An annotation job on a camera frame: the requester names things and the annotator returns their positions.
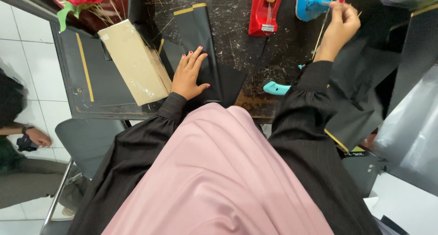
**hand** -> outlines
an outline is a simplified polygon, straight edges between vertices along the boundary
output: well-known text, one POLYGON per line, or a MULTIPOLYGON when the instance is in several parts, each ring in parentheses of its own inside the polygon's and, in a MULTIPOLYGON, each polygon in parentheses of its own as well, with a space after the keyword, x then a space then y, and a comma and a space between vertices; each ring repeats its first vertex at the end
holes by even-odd
POLYGON ((36 128, 27 129, 26 134, 29 135, 30 140, 32 140, 32 142, 36 143, 38 146, 50 147, 52 145, 52 140, 50 140, 50 137, 36 128))
POLYGON ((321 40, 314 61, 333 61, 341 48, 359 30, 357 10, 345 0, 331 2, 331 22, 321 40))
POLYGON ((195 52, 190 51, 186 56, 181 57, 175 75, 173 76, 172 89, 170 92, 175 92, 187 100, 198 96, 203 90, 210 87, 209 84, 196 85, 199 69, 202 61, 207 57, 207 54, 201 54, 202 46, 199 46, 195 52))

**metal chair leg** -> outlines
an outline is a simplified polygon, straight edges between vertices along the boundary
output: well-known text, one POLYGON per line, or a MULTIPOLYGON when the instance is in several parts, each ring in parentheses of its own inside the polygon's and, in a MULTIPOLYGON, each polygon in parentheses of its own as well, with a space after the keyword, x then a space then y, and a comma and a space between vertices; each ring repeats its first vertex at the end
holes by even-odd
POLYGON ((67 169, 65 170, 64 176, 62 177, 61 184, 60 184, 58 190, 56 191, 56 194, 55 194, 55 196, 53 198, 52 204, 50 205, 49 212, 47 213, 46 219, 44 220, 44 224, 42 225, 40 234, 44 230, 44 227, 47 225, 47 223, 50 220, 52 220, 53 212, 55 211, 56 205, 57 205, 57 203, 59 201, 59 198, 61 197, 61 193, 64 190, 65 184, 67 182, 67 178, 68 178, 68 176, 70 174, 70 171, 71 171, 71 168, 73 166, 73 162, 74 162, 73 159, 70 158, 70 161, 69 161, 69 163, 67 165, 67 169))

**cardboard box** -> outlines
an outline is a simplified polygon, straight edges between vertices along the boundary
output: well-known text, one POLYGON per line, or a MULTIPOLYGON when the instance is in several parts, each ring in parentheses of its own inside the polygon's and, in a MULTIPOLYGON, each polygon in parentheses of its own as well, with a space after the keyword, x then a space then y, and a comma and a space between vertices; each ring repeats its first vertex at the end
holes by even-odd
POLYGON ((98 33, 138 106, 169 95, 172 81, 156 49, 145 44, 129 20, 98 33))

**white tile floor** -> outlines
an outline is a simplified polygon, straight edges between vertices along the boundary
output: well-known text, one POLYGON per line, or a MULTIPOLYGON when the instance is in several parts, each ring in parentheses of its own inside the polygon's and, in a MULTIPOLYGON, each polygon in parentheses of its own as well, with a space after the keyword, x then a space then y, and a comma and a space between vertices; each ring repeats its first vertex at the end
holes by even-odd
MULTIPOLYGON (((47 133, 51 148, 25 153, 29 158, 67 163, 69 154, 55 134, 58 123, 71 118, 49 22, 0 2, 0 67, 27 89, 27 107, 16 119, 47 133)), ((22 135, 10 136, 15 144, 22 135)), ((40 198, 0 210, 0 221, 41 220, 52 199, 40 198)), ((55 219, 67 218, 57 206, 55 219)))

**wire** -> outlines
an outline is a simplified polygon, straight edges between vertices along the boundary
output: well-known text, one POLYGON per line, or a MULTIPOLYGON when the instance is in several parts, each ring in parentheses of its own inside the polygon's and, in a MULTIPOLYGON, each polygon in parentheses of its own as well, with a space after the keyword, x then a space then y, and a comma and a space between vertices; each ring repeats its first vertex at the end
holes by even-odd
POLYGON ((269 39, 269 36, 267 36, 265 39, 265 43, 263 44, 263 49, 261 50, 260 57, 257 61, 257 64, 255 65, 254 72, 252 72, 252 86, 254 87, 254 93, 256 93, 256 89, 257 89, 257 87, 255 85, 255 75, 257 74, 257 69, 258 69, 258 65, 260 64, 261 58, 263 57, 263 54, 265 53, 265 48, 266 48, 266 44, 268 43, 268 39, 269 39))

